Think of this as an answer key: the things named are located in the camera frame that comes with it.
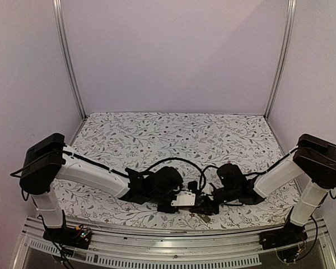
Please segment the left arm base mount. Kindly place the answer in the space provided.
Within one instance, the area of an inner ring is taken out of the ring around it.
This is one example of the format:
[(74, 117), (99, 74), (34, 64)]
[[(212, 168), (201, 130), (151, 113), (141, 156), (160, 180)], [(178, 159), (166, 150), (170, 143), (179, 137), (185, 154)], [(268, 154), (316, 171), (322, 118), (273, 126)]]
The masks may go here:
[(62, 225), (58, 228), (47, 227), (44, 218), (42, 218), (45, 229), (43, 238), (52, 243), (61, 244), (79, 249), (88, 250), (91, 242), (92, 230), (79, 225), (76, 228), (70, 228), (66, 224), (66, 215), (62, 210)]

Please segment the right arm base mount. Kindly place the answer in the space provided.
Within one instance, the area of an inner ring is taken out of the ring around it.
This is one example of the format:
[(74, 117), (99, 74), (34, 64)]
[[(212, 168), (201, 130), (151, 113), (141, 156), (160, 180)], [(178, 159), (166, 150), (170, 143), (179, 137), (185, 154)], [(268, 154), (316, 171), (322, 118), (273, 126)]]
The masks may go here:
[(286, 223), (282, 228), (259, 234), (259, 244), (264, 250), (284, 247), (307, 239), (305, 226)]

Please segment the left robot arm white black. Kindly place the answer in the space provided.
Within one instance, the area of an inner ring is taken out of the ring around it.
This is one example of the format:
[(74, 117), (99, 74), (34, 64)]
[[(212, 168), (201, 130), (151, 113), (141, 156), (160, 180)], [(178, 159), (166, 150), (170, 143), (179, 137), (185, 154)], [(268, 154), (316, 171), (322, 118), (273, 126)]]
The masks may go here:
[(44, 224), (60, 243), (68, 243), (72, 231), (64, 225), (64, 214), (53, 191), (56, 179), (87, 185), (139, 205), (153, 201), (170, 204), (183, 186), (181, 175), (171, 166), (157, 172), (126, 168), (122, 173), (79, 155), (65, 144), (60, 133), (53, 133), (29, 148), (23, 167), (10, 176), (19, 178), (21, 189), (32, 196)]

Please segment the remote battery cover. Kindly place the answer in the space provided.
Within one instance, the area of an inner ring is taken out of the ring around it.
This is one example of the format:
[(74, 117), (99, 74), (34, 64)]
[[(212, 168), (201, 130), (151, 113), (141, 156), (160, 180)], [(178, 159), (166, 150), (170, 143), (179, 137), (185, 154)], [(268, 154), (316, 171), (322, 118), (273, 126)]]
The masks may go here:
[(205, 214), (198, 214), (199, 218), (202, 219), (206, 224), (211, 222), (211, 218)]

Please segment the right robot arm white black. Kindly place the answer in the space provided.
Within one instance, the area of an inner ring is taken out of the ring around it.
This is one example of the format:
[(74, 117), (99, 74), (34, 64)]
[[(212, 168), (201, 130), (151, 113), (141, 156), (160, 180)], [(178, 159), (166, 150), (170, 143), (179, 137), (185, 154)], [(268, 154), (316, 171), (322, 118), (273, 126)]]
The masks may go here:
[(291, 244), (300, 235), (299, 227), (307, 223), (328, 192), (336, 188), (336, 145), (303, 134), (296, 147), (266, 171), (243, 174), (237, 165), (225, 164), (217, 169), (217, 175), (222, 187), (209, 196), (197, 197), (190, 212), (215, 215), (221, 204), (235, 200), (243, 205), (257, 205), (291, 180), (307, 175), (310, 182), (290, 211), (287, 225), (278, 233), (282, 244)]

